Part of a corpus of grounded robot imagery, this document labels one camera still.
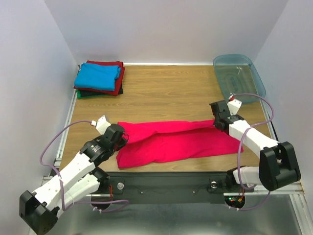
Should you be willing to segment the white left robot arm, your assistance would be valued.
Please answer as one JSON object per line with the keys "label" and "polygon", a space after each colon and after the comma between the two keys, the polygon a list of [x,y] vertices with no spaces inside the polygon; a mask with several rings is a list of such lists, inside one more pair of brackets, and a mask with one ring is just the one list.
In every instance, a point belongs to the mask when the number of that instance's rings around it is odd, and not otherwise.
{"label": "white left robot arm", "polygon": [[45,235],[60,216],[90,193],[105,192],[108,175],[99,165],[127,143],[125,129],[118,124],[96,124],[100,136],[88,141],[71,162],[33,192],[19,198],[19,215],[37,235]]}

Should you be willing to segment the pink red t shirt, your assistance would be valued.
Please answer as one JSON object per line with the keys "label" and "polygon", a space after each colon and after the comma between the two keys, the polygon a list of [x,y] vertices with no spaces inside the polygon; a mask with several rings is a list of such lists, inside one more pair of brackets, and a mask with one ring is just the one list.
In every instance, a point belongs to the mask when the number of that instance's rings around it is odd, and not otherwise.
{"label": "pink red t shirt", "polygon": [[119,169],[237,153],[239,141],[216,129],[213,120],[120,122],[129,139],[119,150]]}

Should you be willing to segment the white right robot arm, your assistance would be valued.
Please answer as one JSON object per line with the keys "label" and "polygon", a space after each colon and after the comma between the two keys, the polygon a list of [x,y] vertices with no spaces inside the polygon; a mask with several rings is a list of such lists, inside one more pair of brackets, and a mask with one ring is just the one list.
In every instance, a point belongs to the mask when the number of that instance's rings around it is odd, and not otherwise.
{"label": "white right robot arm", "polygon": [[237,114],[241,101],[225,100],[210,104],[214,116],[213,125],[230,137],[238,140],[240,146],[247,146],[258,158],[258,167],[241,166],[230,170],[225,185],[230,191],[241,186],[251,190],[262,185],[274,191],[301,179],[300,168],[294,147],[289,142],[278,142],[262,134]]}

